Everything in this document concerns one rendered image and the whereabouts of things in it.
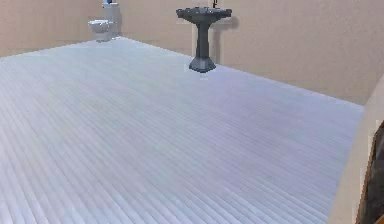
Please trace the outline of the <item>dark grey pedestal sink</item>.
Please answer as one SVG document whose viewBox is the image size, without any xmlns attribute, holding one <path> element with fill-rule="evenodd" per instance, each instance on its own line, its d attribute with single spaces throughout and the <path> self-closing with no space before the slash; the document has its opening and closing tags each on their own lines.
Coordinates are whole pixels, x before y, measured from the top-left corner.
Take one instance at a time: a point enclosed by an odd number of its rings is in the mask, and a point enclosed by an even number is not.
<svg viewBox="0 0 384 224">
<path fill-rule="evenodd" d="M 200 73 L 215 69 L 216 65 L 209 56 L 208 30 L 215 22 L 230 17 L 232 10 L 213 7 L 180 8 L 176 10 L 176 15 L 194 24 L 198 30 L 196 53 L 189 68 Z"/>
</svg>

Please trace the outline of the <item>white toilet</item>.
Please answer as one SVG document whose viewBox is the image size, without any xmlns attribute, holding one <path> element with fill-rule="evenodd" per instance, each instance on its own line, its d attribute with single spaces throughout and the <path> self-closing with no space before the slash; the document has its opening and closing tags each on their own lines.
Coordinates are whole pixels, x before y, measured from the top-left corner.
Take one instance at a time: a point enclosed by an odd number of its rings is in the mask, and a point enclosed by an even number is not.
<svg viewBox="0 0 384 224">
<path fill-rule="evenodd" d="M 121 12 L 117 2 L 105 2 L 102 4 L 104 17 L 90 20 L 88 26 L 97 42 L 107 42 L 117 38 L 121 31 Z"/>
</svg>

